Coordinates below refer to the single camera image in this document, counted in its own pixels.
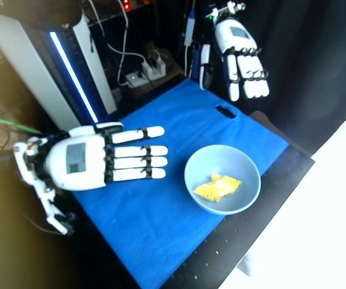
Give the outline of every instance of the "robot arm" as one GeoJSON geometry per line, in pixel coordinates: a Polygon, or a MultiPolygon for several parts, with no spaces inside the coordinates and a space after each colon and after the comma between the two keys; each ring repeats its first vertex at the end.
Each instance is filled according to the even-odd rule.
{"type": "Polygon", "coordinates": [[[80,126],[55,137],[33,137],[14,145],[14,157],[23,180],[34,187],[47,222],[62,234],[70,232],[66,216],[53,204],[55,187],[91,190],[110,182],[165,177],[165,146],[117,144],[159,137],[161,126],[122,131],[121,123],[80,126]]]}
{"type": "MultiPolygon", "coordinates": [[[[227,6],[219,10],[214,8],[212,13],[206,16],[212,19],[215,26],[217,43],[215,50],[223,62],[226,87],[231,101],[238,100],[240,83],[248,98],[258,98],[269,94],[266,81],[268,73],[263,69],[258,58],[261,50],[246,28],[235,19],[235,13],[243,9],[245,9],[243,3],[236,4],[229,1],[227,6]]],[[[209,80],[211,78],[202,73],[205,71],[202,67],[210,66],[208,61],[211,58],[209,56],[211,49],[209,47],[209,44],[203,45],[201,53],[200,84],[206,84],[202,85],[201,89],[208,88],[211,82],[209,80]]]]}

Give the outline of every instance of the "yellow object in bowl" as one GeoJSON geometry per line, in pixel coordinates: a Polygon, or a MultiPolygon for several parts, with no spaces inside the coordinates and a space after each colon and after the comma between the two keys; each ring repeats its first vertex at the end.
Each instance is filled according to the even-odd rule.
{"type": "Polygon", "coordinates": [[[213,173],[211,182],[198,186],[194,193],[207,200],[218,202],[223,197],[234,194],[241,184],[242,181],[238,179],[213,173]]]}

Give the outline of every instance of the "blue cloth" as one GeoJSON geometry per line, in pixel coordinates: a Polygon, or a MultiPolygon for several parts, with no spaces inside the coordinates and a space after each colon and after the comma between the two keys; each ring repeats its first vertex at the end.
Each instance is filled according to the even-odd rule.
{"type": "Polygon", "coordinates": [[[245,152],[263,174],[288,144],[191,80],[122,122],[125,130],[165,128],[164,136],[136,145],[167,146],[167,176],[74,195],[139,286],[159,288],[223,219],[202,210],[187,192],[184,168],[189,157],[204,146],[228,145],[245,152]],[[225,117],[215,109],[218,105],[236,118],[225,117]]]}

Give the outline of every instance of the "white light bar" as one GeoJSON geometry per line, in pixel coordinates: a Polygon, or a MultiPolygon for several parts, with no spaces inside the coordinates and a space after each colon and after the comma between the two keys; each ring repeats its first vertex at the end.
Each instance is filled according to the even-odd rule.
{"type": "Polygon", "coordinates": [[[93,119],[94,123],[98,123],[98,118],[96,117],[95,112],[94,112],[93,108],[91,107],[91,105],[90,105],[90,103],[86,97],[86,94],[84,93],[82,86],[81,86],[78,78],[75,75],[74,70],[72,69],[70,61],[67,58],[67,55],[64,52],[62,45],[60,44],[60,41],[59,41],[57,34],[55,32],[50,32],[50,36],[51,36],[53,43],[55,44],[55,47],[57,48],[57,50],[59,52],[60,57],[62,58],[64,65],[66,66],[67,71],[69,72],[69,74],[71,76],[72,81],[75,84],[76,89],[78,90],[78,92],[79,92],[79,94],[80,94],[80,96],[84,102],[84,105],[86,106],[88,112],[90,113],[91,118],[93,119]]]}

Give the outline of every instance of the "yellow food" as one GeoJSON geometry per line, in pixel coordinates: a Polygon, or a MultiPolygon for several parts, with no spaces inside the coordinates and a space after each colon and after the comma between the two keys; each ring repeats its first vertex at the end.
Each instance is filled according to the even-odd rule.
{"type": "Polygon", "coordinates": [[[211,175],[211,182],[198,186],[194,193],[207,200],[218,202],[225,196],[234,194],[242,182],[230,176],[211,175]]]}

